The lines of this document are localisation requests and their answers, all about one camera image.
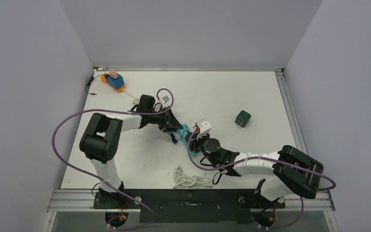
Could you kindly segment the green cube plug adapter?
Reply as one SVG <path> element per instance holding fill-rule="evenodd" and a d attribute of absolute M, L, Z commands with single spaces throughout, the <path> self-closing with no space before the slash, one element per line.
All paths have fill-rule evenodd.
<path fill-rule="evenodd" d="M 251 119 L 251 114 L 245 110 L 241 110 L 235 118 L 235 124 L 239 127 L 245 128 Z"/>

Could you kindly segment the teal power strip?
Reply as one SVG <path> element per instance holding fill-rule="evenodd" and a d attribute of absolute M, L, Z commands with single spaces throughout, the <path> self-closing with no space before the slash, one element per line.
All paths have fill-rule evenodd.
<path fill-rule="evenodd" d="M 199 142 L 197 141 L 197 136 L 200 130 L 197 126 L 190 128 L 186 123 L 184 123 L 182 126 L 183 128 L 178 129 L 177 133 L 180 135 L 181 141 L 186 146 L 186 149 L 190 151 L 191 157 L 195 158 L 200 154 Z M 188 144 L 191 133 L 194 131 L 197 133 L 192 137 L 190 144 Z"/>

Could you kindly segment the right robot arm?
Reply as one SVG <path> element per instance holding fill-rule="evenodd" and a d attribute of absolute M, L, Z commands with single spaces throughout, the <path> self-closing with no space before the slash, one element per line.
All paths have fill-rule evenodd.
<path fill-rule="evenodd" d="M 202 170 L 235 177 L 263 175 L 265 178 L 254 193 L 254 202 L 260 207 L 290 194 L 306 199 L 316 197 L 324 166 L 291 145 L 272 153 L 245 154 L 222 148 L 209 134 L 189 133 L 185 139 L 188 154 L 201 153 L 208 160 L 208 164 L 198 166 Z"/>

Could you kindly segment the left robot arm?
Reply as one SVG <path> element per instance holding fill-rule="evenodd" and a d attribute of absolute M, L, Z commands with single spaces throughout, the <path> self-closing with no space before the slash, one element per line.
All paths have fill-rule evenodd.
<path fill-rule="evenodd" d="M 102 178 L 100 195 L 106 197 L 106 202 L 113 208 L 122 206 L 125 200 L 125 195 L 121 192 L 124 188 L 123 181 L 118 176 L 114 161 L 121 133 L 141 129 L 148 124 L 158 125 L 163 132 L 176 132 L 183 128 L 171 109 L 162 106 L 156 112 L 155 105 L 156 99 L 153 96 L 141 95 L 134 111 L 140 115 L 122 114 L 112 118 L 94 113 L 82 136 L 79 149 L 94 165 L 97 176 Z"/>

